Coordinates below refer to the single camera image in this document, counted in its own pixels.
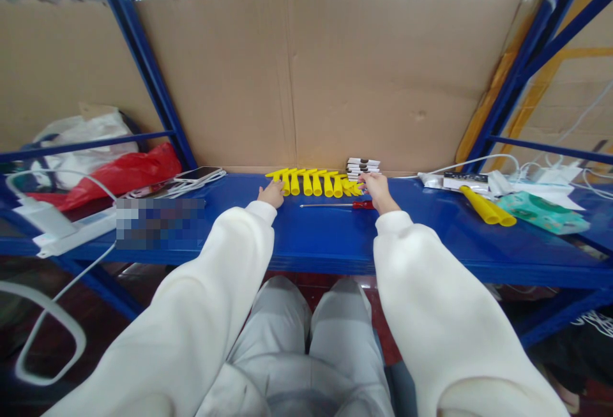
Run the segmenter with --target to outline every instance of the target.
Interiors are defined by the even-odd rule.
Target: white plastic bag
[[[59,135],[52,141],[42,142],[42,147],[64,146],[65,144],[123,137],[132,134],[126,124],[123,123],[123,118],[119,111],[104,114],[91,120],[85,120],[82,116],[75,116],[55,121],[40,132],[34,141],[36,142],[52,133],[59,133]],[[45,161],[49,168],[70,169],[90,174],[102,165],[106,165],[124,154],[138,151],[139,148],[136,142],[124,142],[113,146],[48,155],[45,157]],[[38,162],[33,163],[32,169],[36,168],[40,168]],[[40,173],[40,176],[37,175],[36,179],[41,185],[50,185],[49,178],[44,173]],[[56,179],[58,188],[71,190],[79,183],[82,176],[58,172]]]

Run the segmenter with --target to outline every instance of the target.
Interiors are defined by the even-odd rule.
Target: red plastic bag
[[[160,144],[149,153],[129,153],[95,170],[91,176],[115,195],[156,184],[182,172],[181,163],[170,142]],[[68,195],[29,193],[30,197],[55,205],[60,211],[78,208],[87,202],[108,196],[87,178],[81,179]]]

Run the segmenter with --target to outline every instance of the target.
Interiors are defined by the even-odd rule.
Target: pixelated area
[[[117,249],[193,250],[206,239],[204,199],[118,199]]]

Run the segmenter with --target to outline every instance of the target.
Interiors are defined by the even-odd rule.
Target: plastic bag
[[[164,142],[149,153],[130,153],[95,170],[91,176],[103,183],[115,195],[159,183],[182,172],[181,163],[170,142]],[[107,194],[87,178],[68,195],[58,193],[29,193],[39,201],[55,205],[60,211],[69,211],[85,203],[106,197]]]
[[[65,144],[130,136],[132,134],[118,110],[90,120],[85,120],[82,116],[76,116],[55,121],[47,125],[36,136],[34,141],[43,139],[44,136],[50,133],[57,133],[57,137],[51,141],[43,142],[41,144],[42,147],[63,146]],[[122,144],[113,144],[112,146],[48,155],[45,157],[45,161],[49,168],[64,168],[90,174],[101,166],[117,160],[124,154],[138,151],[139,148],[135,142],[124,142]],[[36,169],[37,164],[37,162],[33,164],[32,169]],[[47,174],[36,173],[34,176],[39,184],[43,186],[50,185]],[[57,187],[65,190],[74,188],[82,179],[82,176],[78,174],[62,172],[58,172],[54,177]]]

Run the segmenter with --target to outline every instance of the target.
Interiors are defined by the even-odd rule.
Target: red screwdriver
[[[375,207],[372,205],[372,201],[365,201],[365,202],[353,202],[353,203],[340,203],[340,204],[333,204],[333,203],[329,203],[329,204],[316,204],[316,205],[300,205],[301,208],[310,208],[311,206],[331,206],[331,207],[335,207],[335,206],[343,206],[343,207],[347,207],[350,206],[353,209],[375,209]]]

